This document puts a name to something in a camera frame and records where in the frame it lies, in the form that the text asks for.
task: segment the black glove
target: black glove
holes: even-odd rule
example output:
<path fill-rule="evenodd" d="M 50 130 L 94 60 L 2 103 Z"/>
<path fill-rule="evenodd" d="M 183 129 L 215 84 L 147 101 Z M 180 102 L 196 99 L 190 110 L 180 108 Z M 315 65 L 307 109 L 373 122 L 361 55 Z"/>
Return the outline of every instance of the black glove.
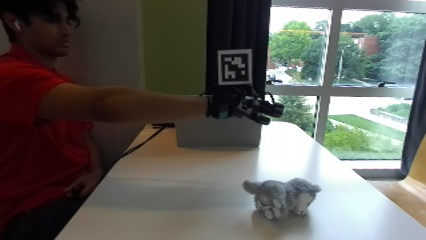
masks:
<path fill-rule="evenodd" d="M 235 87 L 218 86 L 212 89 L 212 95 L 208 96 L 207 117 L 224 119 L 239 115 L 237 107 L 241 104 L 244 96 Z"/>
<path fill-rule="evenodd" d="M 216 86 L 208 99 L 207 116 L 212 118 L 247 117 L 268 125 L 271 118 L 267 116 L 283 116 L 284 105 L 263 100 L 251 85 Z"/>

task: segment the man's hand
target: man's hand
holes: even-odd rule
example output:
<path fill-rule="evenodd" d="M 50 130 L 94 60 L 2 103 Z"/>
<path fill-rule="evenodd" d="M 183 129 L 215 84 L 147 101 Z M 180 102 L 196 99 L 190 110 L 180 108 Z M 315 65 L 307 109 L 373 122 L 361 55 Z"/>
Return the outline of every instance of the man's hand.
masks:
<path fill-rule="evenodd" d="M 78 180 L 66 188 L 68 197 L 87 197 L 94 192 L 103 177 L 102 171 L 92 171 L 78 178 Z"/>

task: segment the white table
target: white table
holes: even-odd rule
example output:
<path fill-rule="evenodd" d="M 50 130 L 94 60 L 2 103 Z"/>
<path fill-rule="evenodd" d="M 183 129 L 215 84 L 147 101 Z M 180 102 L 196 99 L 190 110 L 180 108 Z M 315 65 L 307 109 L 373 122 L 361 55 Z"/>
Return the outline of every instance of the white table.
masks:
<path fill-rule="evenodd" d="M 243 181 L 295 177 L 324 191 L 307 217 L 271 222 Z M 253 149 L 178 148 L 166 130 L 118 163 L 58 239 L 425 240 L 426 229 L 296 125 L 276 123 Z"/>

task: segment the wall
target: wall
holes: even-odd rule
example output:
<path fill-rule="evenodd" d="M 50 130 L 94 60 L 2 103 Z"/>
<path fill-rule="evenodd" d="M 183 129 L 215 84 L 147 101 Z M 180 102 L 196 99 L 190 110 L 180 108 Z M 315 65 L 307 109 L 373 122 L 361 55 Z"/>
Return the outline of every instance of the wall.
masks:
<path fill-rule="evenodd" d="M 80 3 L 82 26 L 72 53 L 58 68 L 84 85 L 144 88 L 143 36 L 139 0 L 91 0 Z M 106 167 L 138 136 L 143 124 L 96 123 L 95 141 Z"/>
<path fill-rule="evenodd" d="M 148 90 L 204 92 L 207 5 L 207 0 L 143 0 Z"/>

